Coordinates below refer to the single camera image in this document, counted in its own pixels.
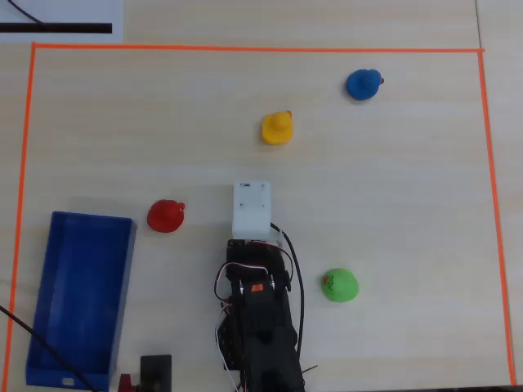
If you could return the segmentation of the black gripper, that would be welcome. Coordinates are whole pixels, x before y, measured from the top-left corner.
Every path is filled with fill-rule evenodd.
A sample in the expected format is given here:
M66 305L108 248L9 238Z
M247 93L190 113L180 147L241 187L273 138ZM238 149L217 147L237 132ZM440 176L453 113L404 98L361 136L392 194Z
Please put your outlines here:
M282 247L263 241L231 239L226 249L226 277L234 290L239 283L267 279L291 291L291 256Z

